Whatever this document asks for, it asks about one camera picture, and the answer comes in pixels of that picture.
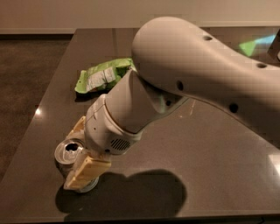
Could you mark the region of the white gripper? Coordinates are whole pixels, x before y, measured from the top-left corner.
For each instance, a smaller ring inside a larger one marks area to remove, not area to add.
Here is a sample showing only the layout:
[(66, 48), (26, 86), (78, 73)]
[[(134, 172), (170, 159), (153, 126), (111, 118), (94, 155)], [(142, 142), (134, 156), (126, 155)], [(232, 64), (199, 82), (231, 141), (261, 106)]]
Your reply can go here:
[[(73, 126), (66, 139), (83, 139), (84, 135), (89, 150), (100, 154), (122, 155), (141, 139), (142, 132), (134, 134), (119, 127), (109, 114), (106, 95), (102, 94), (89, 107), (86, 116), (82, 116)], [(109, 160), (81, 155), (68, 173), (64, 189), (81, 190), (99, 178), (110, 166)]]

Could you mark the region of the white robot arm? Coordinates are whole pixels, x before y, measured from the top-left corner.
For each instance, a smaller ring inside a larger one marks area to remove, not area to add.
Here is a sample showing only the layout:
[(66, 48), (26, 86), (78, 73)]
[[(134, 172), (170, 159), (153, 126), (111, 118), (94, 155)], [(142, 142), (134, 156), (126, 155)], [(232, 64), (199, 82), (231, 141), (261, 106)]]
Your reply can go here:
[(87, 111), (85, 148), (65, 189), (93, 189), (111, 166), (111, 156), (125, 153), (147, 124), (189, 98), (215, 106), (271, 144), (280, 144), (279, 67), (249, 59), (176, 17), (144, 24), (131, 51), (136, 69)]

